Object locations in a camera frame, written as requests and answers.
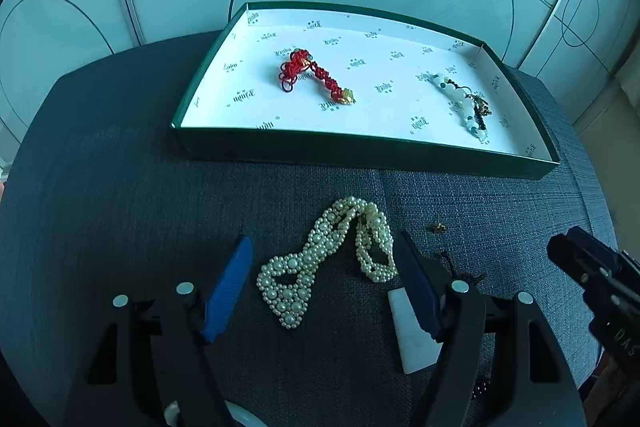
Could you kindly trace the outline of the dark red bead mala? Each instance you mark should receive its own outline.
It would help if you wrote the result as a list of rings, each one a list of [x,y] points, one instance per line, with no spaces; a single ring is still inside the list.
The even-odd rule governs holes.
[[[475,380],[472,391],[472,402],[481,405],[489,397],[491,393],[491,378],[489,375],[478,375]]]

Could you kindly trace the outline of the white jade rectangular pendant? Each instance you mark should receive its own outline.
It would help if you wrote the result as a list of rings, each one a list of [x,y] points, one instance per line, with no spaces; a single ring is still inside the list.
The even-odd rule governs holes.
[[[404,373],[410,375],[435,365],[442,345],[421,329],[405,288],[393,289],[387,297]]]

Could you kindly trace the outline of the white jade bangle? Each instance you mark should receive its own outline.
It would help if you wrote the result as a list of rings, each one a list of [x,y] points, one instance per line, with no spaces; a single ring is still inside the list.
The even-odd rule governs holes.
[[[229,410],[236,425],[244,427],[267,427],[267,425],[250,411],[243,409],[239,405],[226,401],[224,403]],[[170,427],[178,427],[180,421],[180,407],[177,401],[171,402],[165,407],[164,418]]]

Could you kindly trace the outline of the blue grey fabric ottoman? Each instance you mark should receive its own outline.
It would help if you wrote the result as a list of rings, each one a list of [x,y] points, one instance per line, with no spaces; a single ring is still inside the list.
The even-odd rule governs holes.
[[[1,201],[1,351],[49,424],[61,424],[116,295],[204,283],[239,234],[257,263],[298,251],[345,196],[375,202],[394,231],[424,254],[446,251],[486,293],[531,293],[576,381],[588,378],[591,314],[546,247],[576,225],[607,244],[615,233],[582,143],[538,79],[518,75],[560,156],[539,180],[192,161],[167,133],[213,40],[150,44],[62,77],[18,150]],[[436,222],[447,231],[432,233]],[[247,284],[207,355],[224,396],[270,426],[405,426],[428,380],[402,371],[387,289],[350,245],[322,263],[298,329]]]

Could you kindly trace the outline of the green shallow box tray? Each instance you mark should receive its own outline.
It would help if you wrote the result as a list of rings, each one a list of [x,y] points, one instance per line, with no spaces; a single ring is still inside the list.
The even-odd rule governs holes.
[[[315,61],[352,90],[333,102]],[[171,131],[206,160],[539,179],[560,156],[482,40],[359,6],[243,5],[186,88]]]

